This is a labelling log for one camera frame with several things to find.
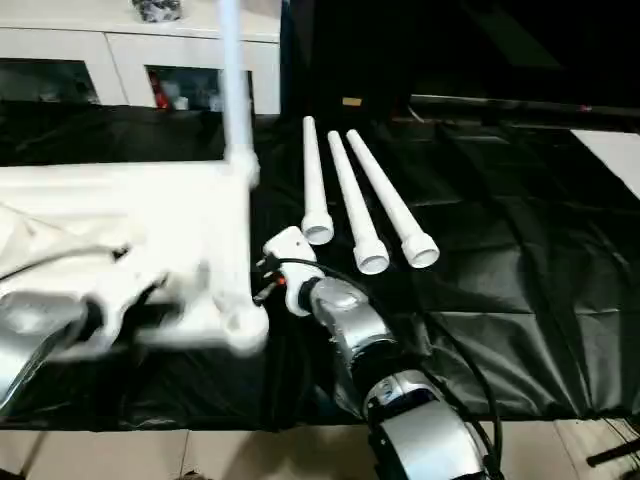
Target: black tablecloth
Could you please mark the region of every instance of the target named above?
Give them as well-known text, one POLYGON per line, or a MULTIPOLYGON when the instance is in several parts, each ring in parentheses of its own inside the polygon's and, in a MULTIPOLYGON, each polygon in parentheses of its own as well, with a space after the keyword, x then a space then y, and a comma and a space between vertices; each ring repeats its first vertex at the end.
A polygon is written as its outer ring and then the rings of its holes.
MULTIPOLYGON (((437 317, 470 349, 505 418, 640 411, 640 202, 569 131, 322 121, 318 129, 336 227, 334 240, 316 249, 319 260, 380 297, 394 328, 430 356, 433 373, 472 412, 487 415, 481 390, 424 315, 437 317), (407 265, 357 170, 392 263, 373 277, 355 270, 323 140, 327 129, 347 126, 359 128, 440 246, 431 268, 407 265)), ((213 114, 0 106, 3 165, 210 160, 222 158, 223 142, 213 114)), ((255 146, 262 168, 252 194, 257 259, 267 239, 303 215, 300 119, 257 120, 255 146)), ((267 303, 269 341, 253 358, 132 348, 100 361, 49 364, 2 427, 274 430, 353 421, 319 387, 329 377, 324 333, 311 318, 288 314, 281 295, 267 303)))

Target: white cabinet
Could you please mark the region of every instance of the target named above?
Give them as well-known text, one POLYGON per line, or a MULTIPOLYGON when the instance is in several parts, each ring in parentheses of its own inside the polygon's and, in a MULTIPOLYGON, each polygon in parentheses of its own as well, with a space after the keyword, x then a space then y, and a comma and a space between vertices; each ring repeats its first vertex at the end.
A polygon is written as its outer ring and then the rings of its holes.
MULTIPOLYGON (((191 98, 181 99, 190 107, 219 108, 217 71, 224 66, 219 2, 182 2, 183 18, 145 23, 131 0, 0 0, 0 100, 15 99, 2 94, 3 86, 26 99, 73 97, 46 91, 58 82, 71 83, 66 90, 74 83, 82 89, 90 84, 85 98, 103 105, 155 107, 149 78, 154 71, 164 75, 174 96, 176 83, 182 82, 184 92, 191 89, 191 98), (207 95, 210 103, 203 100, 207 95)), ((278 114, 282 0, 238 2, 253 111, 278 114)))
MULTIPOLYGON (((217 38, 109 33, 107 39, 130 105, 156 106, 149 81, 153 67, 210 69, 213 78, 224 67, 222 40, 217 38)), ((244 41, 242 49, 254 112, 280 113, 279 45, 244 41)))
POLYGON ((69 68, 49 68, 53 76, 57 74, 60 78, 67 70, 74 75, 84 75, 91 84, 87 87, 93 89, 101 104, 127 103, 102 33, 0 28, 0 87, 36 88, 37 82, 46 82, 42 78, 36 80, 36 73, 46 72, 49 65, 65 62, 71 64, 69 68), (28 63, 32 64, 31 68, 24 68, 28 63))

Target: floor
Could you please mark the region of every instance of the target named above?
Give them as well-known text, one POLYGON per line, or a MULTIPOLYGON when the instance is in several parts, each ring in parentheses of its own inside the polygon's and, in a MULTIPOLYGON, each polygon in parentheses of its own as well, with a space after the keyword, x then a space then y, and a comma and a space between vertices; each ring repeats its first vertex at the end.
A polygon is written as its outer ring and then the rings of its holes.
MULTIPOLYGON (((633 433, 623 422, 504 424, 507 479, 618 479, 631 458, 592 469, 585 458, 633 433)), ((0 467, 18 472, 36 432, 0 432, 0 467)), ((369 480, 374 459, 362 427, 301 427, 263 432, 47 434, 29 469, 35 480, 173 480, 197 470, 212 480, 369 480)))

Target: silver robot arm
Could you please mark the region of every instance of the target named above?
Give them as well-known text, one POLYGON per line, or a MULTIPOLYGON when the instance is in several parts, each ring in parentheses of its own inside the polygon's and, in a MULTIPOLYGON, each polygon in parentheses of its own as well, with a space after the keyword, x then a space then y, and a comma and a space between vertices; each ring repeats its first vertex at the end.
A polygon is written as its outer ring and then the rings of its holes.
MULTIPOLYGON (((267 242, 264 253, 280 260, 315 261, 296 227, 267 242)), ((481 476, 482 455, 474 436, 426 376, 411 368, 367 295, 350 283, 325 277, 312 265, 279 265, 289 310, 298 316, 313 314, 331 335, 333 397, 368 423, 378 476, 407 480, 481 476)))

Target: black cord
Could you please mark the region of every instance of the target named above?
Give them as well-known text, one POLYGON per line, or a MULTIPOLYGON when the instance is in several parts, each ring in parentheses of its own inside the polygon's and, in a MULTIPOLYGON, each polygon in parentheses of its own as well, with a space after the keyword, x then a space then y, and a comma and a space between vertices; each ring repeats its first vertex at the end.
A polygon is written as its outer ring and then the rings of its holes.
POLYGON ((60 252, 53 255, 49 255, 46 257, 39 258, 30 263, 26 263, 21 267, 16 268, 10 272, 4 273, 0 275, 0 282, 4 282, 9 280, 21 273, 28 272, 29 270, 33 270, 34 268, 42 267, 44 265, 48 265, 50 263, 57 262, 58 260, 63 260, 71 257, 79 257, 84 255, 97 255, 97 254, 109 254, 114 257, 114 259, 118 259, 120 256, 124 254, 124 251, 116 250, 109 247, 84 247, 84 248, 75 248, 73 250, 67 250, 66 252, 60 252))
POLYGON ((438 390, 440 390, 440 392, 444 396, 444 398, 447 401, 447 403, 451 404, 453 406, 453 408, 455 408, 458 411, 458 414, 460 415, 460 417, 462 417, 463 420, 465 420, 465 421, 467 421, 467 422, 469 422, 471 424, 471 426, 474 428, 474 430, 476 431, 476 433, 480 437, 480 440, 482 441, 482 444, 484 445, 485 449, 487 450, 487 453, 489 455, 494 455, 495 456, 495 449, 494 449, 493 444, 491 443, 491 440, 489 439, 489 435, 487 435, 486 430, 484 428, 482 428, 482 425, 480 425, 480 422, 471 415, 471 412, 465 406, 465 404, 462 403, 462 400, 460 400, 460 398, 458 398, 458 396, 455 395, 445 385, 444 382, 441 382, 440 380, 438 380, 438 378, 436 378, 433 374, 431 374, 427 369, 423 368, 422 369, 422 373, 424 373, 424 375, 427 377, 427 379, 431 383, 433 383, 433 385, 438 390))
POLYGON ((324 273, 331 275, 332 277, 336 277, 342 280, 343 282, 350 283, 357 289, 362 290, 364 293, 366 293, 367 296, 371 297, 371 295, 367 291, 367 288, 364 285, 356 282, 349 275, 342 273, 339 270, 336 270, 334 268, 323 265, 321 263, 314 262, 313 260, 304 260, 302 258, 287 258, 287 257, 285 258, 267 257, 266 261, 267 261, 266 268, 268 268, 269 270, 276 270, 283 263, 299 263, 301 265, 309 265, 311 267, 316 267, 317 269, 322 270, 324 273))
MULTIPOLYGON (((367 292, 367 289, 362 287, 358 282, 350 278, 348 275, 345 275, 344 273, 334 268, 328 267, 326 265, 323 265, 321 263, 318 263, 312 260, 304 260, 301 258, 276 258, 276 257, 270 256, 267 258, 267 262, 271 262, 272 264, 275 264, 275 266, 271 267, 271 265, 267 263, 268 268, 273 270, 276 270, 276 268, 283 263, 299 263, 302 265, 309 265, 312 267, 316 267, 322 270, 324 273, 334 276, 347 283, 350 283, 354 287, 362 290, 365 294, 367 294, 367 296, 369 297, 372 303, 375 303, 378 306, 381 306, 381 302, 377 301, 375 297, 373 297, 369 292, 367 292)), ((488 465, 488 467, 490 468, 490 470, 493 470, 493 475, 501 477, 502 474, 500 473, 500 463, 502 461, 502 443, 503 443, 502 442, 502 422, 500 420, 500 415, 498 413, 497 402, 496 402, 495 395, 493 394, 493 390, 491 389, 491 386, 489 385, 487 378, 484 376, 484 374, 482 373, 478 365, 475 363, 471 355, 469 355, 469 353, 467 352, 466 347, 458 339, 456 339, 449 332, 449 330, 447 330, 436 319, 432 317, 427 317, 427 318, 431 322, 431 324, 434 327, 436 327, 440 331, 440 333, 442 333, 447 338, 447 340, 449 340, 449 342, 453 345, 456 351, 460 354, 460 356, 465 361, 465 363, 467 364, 467 366, 469 367, 473 375, 476 377, 476 380, 478 381, 478 383, 480 384, 480 387, 484 392, 484 395, 487 399, 487 403, 489 404, 489 413, 491 414, 492 423, 493 423, 493 436, 494 436, 493 445, 491 445, 491 441, 489 440, 486 432, 482 428, 482 425, 480 425, 480 423, 477 420, 474 421, 470 413, 468 413, 468 419, 471 425, 474 427, 474 429, 476 429, 476 431, 478 432, 478 435, 480 436, 482 443, 487 449, 487 453, 489 457, 491 457, 493 462, 495 463, 495 465, 488 465)), ((449 391, 449 397, 452 399, 452 403, 454 405, 457 405, 458 409, 462 407, 463 412, 468 412, 468 409, 464 406, 464 404, 458 399, 458 397, 453 395, 451 391, 449 391)))
POLYGON ((627 427, 627 430, 629 430, 629 433, 631 435, 633 435, 635 438, 638 438, 640 436, 640 431, 638 431, 638 428, 635 427, 628 418, 625 418, 622 421, 624 422, 624 425, 627 427))
POLYGON ((493 390, 487 381, 487 377, 484 376, 482 370, 478 367, 476 362, 471 358, 469 352, 466 347, 454 337, 449 330, 447 330, 440 322, 438 322, 435 318, 430 316, 427 317, 431 324, 436 327, 442 333, 443 336, 449 340, 449 342, 453 345, 453 347, 460 354, 464 362, 467 364, 474 377, 480 384, 485 397, 487 398, 487 403, 489 404, 489 414, 491 415, 493 422, 493 445, 496 453, 496 462, 498 466, 500 466, 500 462, 502 461, 502 422, 500 420, 500 414, 498 413, 498 405, 496 402, 496 397, 493 394, 493 390))

